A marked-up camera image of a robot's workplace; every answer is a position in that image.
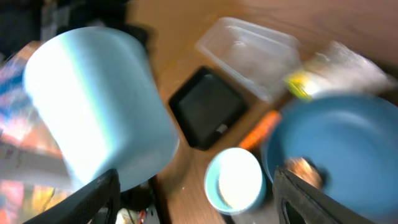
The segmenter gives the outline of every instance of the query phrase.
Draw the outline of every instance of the wooden surface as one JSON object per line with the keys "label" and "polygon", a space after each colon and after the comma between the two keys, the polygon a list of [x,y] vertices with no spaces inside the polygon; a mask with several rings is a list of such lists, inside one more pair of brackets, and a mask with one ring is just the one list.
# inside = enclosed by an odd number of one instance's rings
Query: wooden surface
{"label": "wooden surface", "polygon": [[[128,22],[155,30],[150,59],[160,95],[168,107],[169,98],[195,69],[211,65],[195,51],[194,44],[219,17],[237,17],[296,36],[302,44],[302,59],[330,40],[338,40],[368,57],[397,63],[396,12],[398,4],[394,0],[141,0],[131,4]],[[175,158],[158,175],[172,223],[223,223],[205,196],[206,167],[222,149],[236,145],[274,107],[230,82],[248,100],[249,112],[206,152],[188,147],[181,134]]]}

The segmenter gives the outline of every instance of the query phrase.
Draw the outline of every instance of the blue plate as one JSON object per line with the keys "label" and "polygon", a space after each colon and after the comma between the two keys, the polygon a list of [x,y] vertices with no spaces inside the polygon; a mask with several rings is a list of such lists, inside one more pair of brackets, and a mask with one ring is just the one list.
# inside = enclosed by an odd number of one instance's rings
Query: blue plate
{"label": "blue plate", "polygon": [[295,105],[262,147],[277,166],[304,157],[326,174],[323,193],[372,220],[398,214],[398,108],[380,98],[333,96]]}

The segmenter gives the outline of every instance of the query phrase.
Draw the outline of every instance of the light blue cup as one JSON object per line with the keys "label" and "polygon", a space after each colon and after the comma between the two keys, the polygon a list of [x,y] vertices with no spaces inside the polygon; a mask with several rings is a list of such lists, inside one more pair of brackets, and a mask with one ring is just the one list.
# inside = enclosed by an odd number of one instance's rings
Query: light blue cup
{"label": "light blue cup", "polygon": [[178,149],[145,49],[120,30],[84,27],[47,41],[25,67],[24,88],[82,185],[117,169],[120,191],[129,190]]}
{"label": "light blue cup", "polygon": [[[225,168],[230,166],[239,168],[239,172],[233,171],[236,173],[237,178],[242,175],[246,177],[249,176],[252,182],[255,183],[250,188],[250,190],[255,191],[255,194],[253,194],[255,197],[246,202],[246,204],[234,208],[227,205],[221,198],[218,183],[220,171],[223,170],[223,172],[225,172]],[[207,199],[217,211],[226,215],[237,215],[247,210],[254,209],[261,204],[266,195],[266,181],[257,159],[247,150],[235,147],[220,152],[210,162],[205,175],[205,192]]]}

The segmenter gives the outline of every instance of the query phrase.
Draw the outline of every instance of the plastic food container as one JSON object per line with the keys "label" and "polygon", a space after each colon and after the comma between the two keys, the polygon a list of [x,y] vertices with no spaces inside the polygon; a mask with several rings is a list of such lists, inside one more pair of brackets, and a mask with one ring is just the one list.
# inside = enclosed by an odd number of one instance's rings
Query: plastic food container
{"label": "plastic food container", "polygon": [[232,17],[206,32],[196,48],[264,101],[284,90],[283,79],[301,66],[298,40]]}

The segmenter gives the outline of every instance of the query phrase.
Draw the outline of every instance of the orange carrot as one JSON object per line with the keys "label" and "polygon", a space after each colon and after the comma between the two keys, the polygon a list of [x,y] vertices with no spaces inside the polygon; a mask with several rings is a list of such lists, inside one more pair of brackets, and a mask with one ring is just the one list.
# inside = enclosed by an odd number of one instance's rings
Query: orange carrot
{"label": "orange carrot", "polygon": [[246,150],[251,150],[260,144],[265,138],[271,134],[271,131],[276,127],[282,119],[278,111],[270,111],[267,113],[256,127],[239,143],[239,147]]}

